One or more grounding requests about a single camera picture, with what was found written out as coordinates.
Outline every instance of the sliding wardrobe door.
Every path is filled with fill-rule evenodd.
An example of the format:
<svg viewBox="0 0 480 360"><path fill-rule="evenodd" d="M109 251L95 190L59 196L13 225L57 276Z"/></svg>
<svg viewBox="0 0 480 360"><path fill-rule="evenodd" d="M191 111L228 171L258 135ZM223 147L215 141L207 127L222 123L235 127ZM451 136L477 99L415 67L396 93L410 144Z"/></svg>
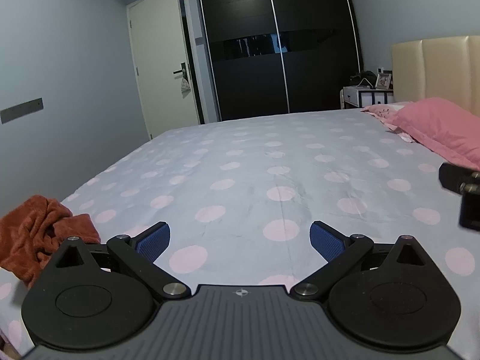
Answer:
<svg viewBox="0 0 480 360"><path fill-rule="evenodd" d="M288 112L271 0L201 0L222 120Z"/></svg>
<svg viewBox="0 0 480 360"><path fill-rule="evenodd" d="M340 108L339 92L359 70L352 24L354 12L351 16L347 0L273 0L273 3L290 111Z"/></svg>

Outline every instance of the beige headboard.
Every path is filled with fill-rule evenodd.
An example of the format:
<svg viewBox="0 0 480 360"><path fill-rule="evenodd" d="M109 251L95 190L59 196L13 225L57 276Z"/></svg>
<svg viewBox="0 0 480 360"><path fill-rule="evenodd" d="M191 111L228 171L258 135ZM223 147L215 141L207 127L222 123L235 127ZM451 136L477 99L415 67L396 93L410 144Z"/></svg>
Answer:
<svg viewBox="0 0 480 360"><path fill-rule="evenodd" d="M480 36L392 46L396 102L442 97L480 116Z"/></svg>

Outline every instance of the orange blanket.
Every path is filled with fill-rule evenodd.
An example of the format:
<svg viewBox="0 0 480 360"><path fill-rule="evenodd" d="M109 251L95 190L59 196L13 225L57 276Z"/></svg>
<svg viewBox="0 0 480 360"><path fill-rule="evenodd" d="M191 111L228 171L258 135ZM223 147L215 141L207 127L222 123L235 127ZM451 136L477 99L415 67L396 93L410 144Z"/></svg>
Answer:
<svg viewBox="0 0 480 360"><path fill-rule="evenodd" d="M32 287L64 239L100 243L88 214L73 216L55 199L34 195L0 219L0 267Z"/></svg>

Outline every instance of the polka dot bed sheet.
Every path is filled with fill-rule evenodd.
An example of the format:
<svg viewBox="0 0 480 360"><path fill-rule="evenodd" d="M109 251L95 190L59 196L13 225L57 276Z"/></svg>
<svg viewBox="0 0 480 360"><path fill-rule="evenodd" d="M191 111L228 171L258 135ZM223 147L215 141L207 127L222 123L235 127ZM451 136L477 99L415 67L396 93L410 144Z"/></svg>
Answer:
<svg viewBox="0 0 480 360"><path fill-rule="evenodd" d="M289 289L326 263L310 245L315 220L376 242L414 235L461 299L450 347L478 359L480 238L458 227L460 198L438 183L442 162L359 110L258 117L168 131L63 204L90 214L102 242L167 222L170 246L155 264L193 292L200 283ZM25 353L22 293L0 271L0 328Z"/></svg>

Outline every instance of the photo frame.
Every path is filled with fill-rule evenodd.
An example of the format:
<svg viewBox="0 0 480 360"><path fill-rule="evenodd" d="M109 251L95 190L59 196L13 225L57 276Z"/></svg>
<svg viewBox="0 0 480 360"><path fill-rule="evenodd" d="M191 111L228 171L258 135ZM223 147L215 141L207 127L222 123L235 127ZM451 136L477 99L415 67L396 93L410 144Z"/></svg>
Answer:
<svg viewBox="0 0 480 360"><path fill-rule="evenodd" d="M379 73L377 82L375 83L375 89L388 90L390 88L390 80L392 80L390 73Z"/></svg>

